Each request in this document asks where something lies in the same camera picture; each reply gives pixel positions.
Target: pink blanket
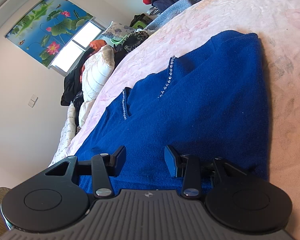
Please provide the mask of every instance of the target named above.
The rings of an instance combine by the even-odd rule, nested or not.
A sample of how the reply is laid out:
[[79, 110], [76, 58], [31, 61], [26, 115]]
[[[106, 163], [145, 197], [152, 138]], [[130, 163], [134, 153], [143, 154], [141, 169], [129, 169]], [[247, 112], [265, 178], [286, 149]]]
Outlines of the pink blanket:
[[66, 155], [76, 153], [124, 87], [165, 69], [172, 55], [182, 56], [224, 30], [257, 33], [264, 46], [272, 104], [270, 181], [291, 197], [287, 230], [300, 239], [300, 0], [203, 0], [190, 7], [120, 63]]

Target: window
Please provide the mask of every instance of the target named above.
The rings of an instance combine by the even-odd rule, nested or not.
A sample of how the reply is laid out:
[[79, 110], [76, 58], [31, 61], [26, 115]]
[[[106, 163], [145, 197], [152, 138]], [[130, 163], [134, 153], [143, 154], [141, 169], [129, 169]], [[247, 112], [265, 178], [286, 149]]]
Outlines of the window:
[[88, 22], [51, 62], [51, 68], [66, 76], [89, 48], [91, 41], [96, 40], [104, 31], [95, 22]]

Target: ribbed plastic surface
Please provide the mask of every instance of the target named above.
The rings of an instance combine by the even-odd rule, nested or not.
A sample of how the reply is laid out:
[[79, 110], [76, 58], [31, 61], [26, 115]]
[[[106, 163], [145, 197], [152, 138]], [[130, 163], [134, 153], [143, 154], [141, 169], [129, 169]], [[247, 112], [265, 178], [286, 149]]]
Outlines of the ribbed plastic surface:
[[12, 229], [2, 240], [292, 240], [281, 230], [265, 236], [232, 232], [210, 218], [199, 201], [174, 190], [122, 190], [98, 200], [88, 215], [54, 233], [32, 234]]

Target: pink lotus flower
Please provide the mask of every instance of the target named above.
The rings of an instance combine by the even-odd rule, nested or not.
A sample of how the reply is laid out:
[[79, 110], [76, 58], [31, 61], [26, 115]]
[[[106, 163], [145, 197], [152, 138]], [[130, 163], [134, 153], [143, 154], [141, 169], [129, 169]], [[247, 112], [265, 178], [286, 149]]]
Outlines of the pink lotus flower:
[[58, 49], [60, 48], [60, 44], [56, 44], [55, 41], [53, 41], [48, 47], [47, 52], [49, 55], [54, 55], [55, 53], [58, 53]]
[[66, 18], [71, 16], [68, 11], [64, 11], [64, 12], [62, 12], [60, 14], [64, 15]]

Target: light switch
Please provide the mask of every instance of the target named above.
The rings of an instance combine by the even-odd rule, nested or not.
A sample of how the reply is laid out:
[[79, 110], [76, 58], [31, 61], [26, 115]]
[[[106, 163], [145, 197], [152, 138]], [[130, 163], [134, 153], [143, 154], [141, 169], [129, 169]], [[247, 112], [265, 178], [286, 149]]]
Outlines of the light switch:
[[36, 95], [32, 95], [30, 101], [28, 102], [28, 106], [34, 107], [34, 104], [37, 102], [38, 97]]

